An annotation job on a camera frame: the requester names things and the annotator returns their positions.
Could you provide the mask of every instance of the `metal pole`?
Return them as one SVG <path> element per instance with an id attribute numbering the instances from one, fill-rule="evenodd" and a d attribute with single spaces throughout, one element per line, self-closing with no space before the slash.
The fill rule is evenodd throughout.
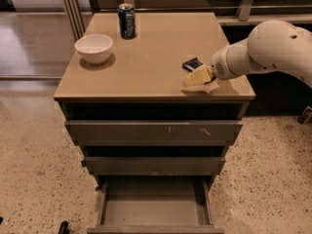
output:
<path id="1" fill-rule="evenodd" d="M 69 3 L 72 7 L 72 13 L 75 17 L 75 22 L 77 24 L 76 27 L 78 28 L 78 36 L 79 38 L 81 38 L 83 37 L 86 28 L 79 10 L 78 0 L 69 0 Z"/>
<path id="2" fill-rule="evenodd" d="M 242 0 L 241 6 L 236 13 L 239 20 L 248 20 L 251 14 L 252 4 L 254 0 Z"/>

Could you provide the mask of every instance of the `speckled floor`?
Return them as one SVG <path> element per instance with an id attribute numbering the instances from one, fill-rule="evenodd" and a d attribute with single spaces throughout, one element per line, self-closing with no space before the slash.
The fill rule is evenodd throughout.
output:
<path id="1" fill-rule="evenodd" d="M 69 37 L 61 40 L 69 44 L 67 20 L 56 17 L 66 32 L 58 37 Z M 2 43 L 0 68 L 8 61 Z M 36 53 L 29 53 L 36 63 Z M 61 72 L 69 58 L 56 69 L 52 62 L 46 66 Z M 58 233 L 67 220 L 71 233 L 80 234 L 96 224 L 99 193 L 63 127 L 53 100 L 57 85 L 0 81 L 0 233 Z M 312 125 L 301 126 L 292 116 L 246 117 L 243 123 L 211 192 L 214 225 L 226 234 L 312 233 Z"/>

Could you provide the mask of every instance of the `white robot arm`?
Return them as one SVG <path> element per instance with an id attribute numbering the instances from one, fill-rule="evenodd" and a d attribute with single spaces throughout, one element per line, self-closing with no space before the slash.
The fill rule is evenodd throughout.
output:
<path id="1" fill-rule="evenodd" d="M 282 20 L 262 22 L 247 39 L 216 52 L 212 71 L 222 80 L 281 71 L 312 88 L 312 33 Z"/>

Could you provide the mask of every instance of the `cabinet top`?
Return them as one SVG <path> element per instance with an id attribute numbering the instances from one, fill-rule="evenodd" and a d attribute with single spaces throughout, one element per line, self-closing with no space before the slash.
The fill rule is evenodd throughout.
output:
<path id="1" fill-rule="evenodd" d="M 106 34 L 112 55 L 91 66 L 73 55 L 55 92 L 57 101 L 188 101 L 251 100 L 246 76 L 213 80 L 183 88 L 188 72 L 181 64 L 198 58 L 209 65 L 213 54 L 228 44 L 212 13 L 136 14 L 136 38 L 124 40 L 116 14 L 94 14 L 85 35 Z"/>

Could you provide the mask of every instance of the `dark blue can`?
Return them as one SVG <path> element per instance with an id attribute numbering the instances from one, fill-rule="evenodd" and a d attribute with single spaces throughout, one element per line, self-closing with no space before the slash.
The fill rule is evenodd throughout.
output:
<path id="1" fill-rule="evenodd" d="M 121 4 L 118 8 L 121 37 L 132 39 L 136 37 L 136 15 L 132 4 Z"/>

